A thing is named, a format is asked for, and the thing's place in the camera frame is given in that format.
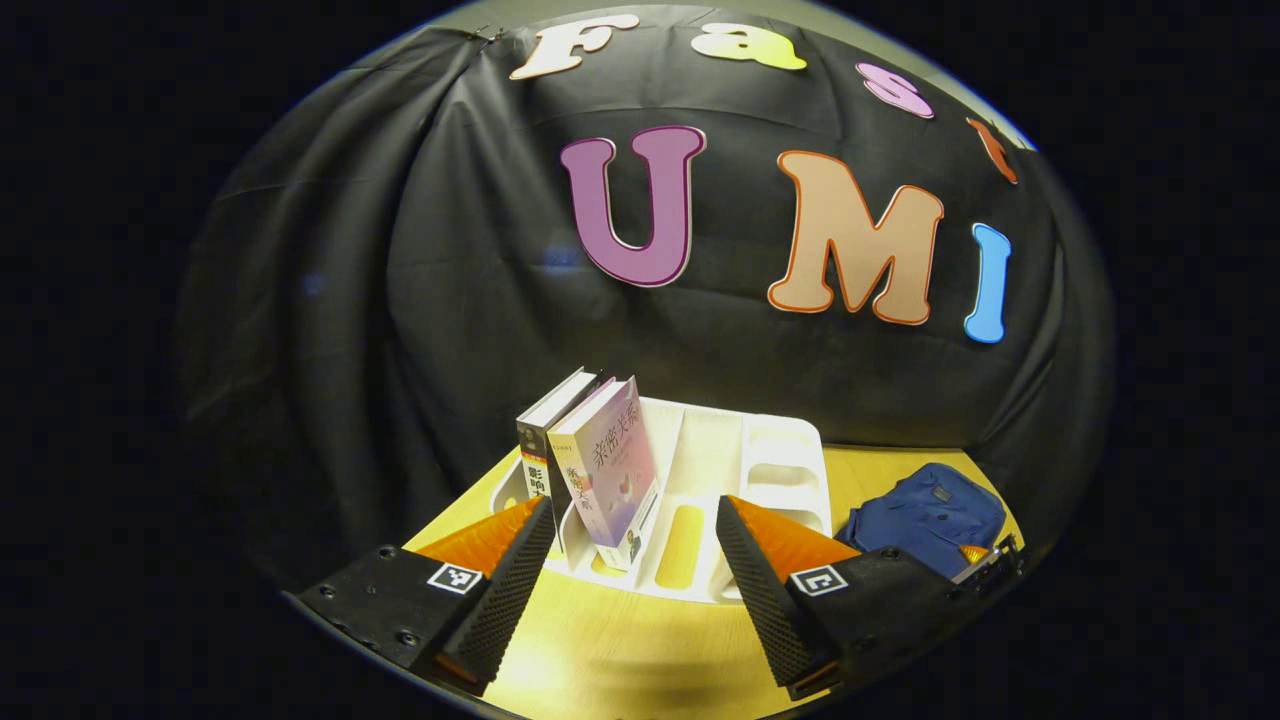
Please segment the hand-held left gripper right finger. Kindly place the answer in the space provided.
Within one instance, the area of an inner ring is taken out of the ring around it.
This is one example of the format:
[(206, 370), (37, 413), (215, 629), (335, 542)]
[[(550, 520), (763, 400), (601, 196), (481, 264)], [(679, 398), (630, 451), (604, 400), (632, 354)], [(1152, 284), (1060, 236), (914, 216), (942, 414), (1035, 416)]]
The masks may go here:
[(897, 547), (860, 553), (780, 512), (719, 498), (716, 532), (778, 685), (792, 700), (902, 669), (986, 609)]

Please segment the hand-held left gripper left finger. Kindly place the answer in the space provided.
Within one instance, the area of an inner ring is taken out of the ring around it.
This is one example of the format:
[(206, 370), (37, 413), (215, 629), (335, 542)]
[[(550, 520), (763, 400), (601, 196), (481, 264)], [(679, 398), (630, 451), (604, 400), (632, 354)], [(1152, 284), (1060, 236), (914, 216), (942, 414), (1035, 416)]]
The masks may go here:
[(296, 600), (397, 667), (483, 694), (554, 537), (535, 497), (417, 550), (383, 546)]

